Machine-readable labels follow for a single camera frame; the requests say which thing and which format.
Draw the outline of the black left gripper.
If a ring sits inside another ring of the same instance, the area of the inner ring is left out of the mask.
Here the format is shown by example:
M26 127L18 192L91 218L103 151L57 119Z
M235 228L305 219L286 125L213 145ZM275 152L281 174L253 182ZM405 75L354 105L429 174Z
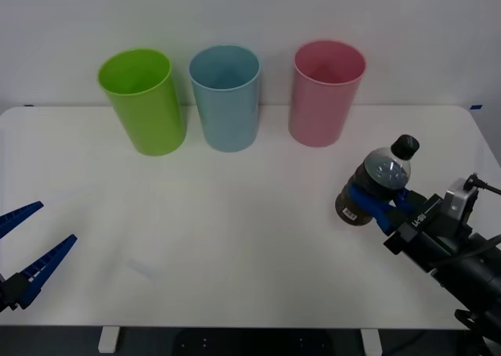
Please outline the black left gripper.
M41 201L37 201L1 215L0 238L9 234L43 206ZM76 242L77 236L70 235L24 270L8 279L1 277L1 311L6 308L14 311L17 307L29 307Z

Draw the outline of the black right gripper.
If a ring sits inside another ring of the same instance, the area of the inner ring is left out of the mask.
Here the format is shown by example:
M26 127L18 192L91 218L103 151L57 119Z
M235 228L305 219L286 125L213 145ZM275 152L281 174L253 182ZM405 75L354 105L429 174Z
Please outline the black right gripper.
M355 185L349 186L351 200L376 220L383 233L391 233L384 245L394 254L404 253L425 272L471 248L472 228L468 225L476 198L467 200L458 220L442 211L444 200L430 198L406 188L391 201L379 200Z

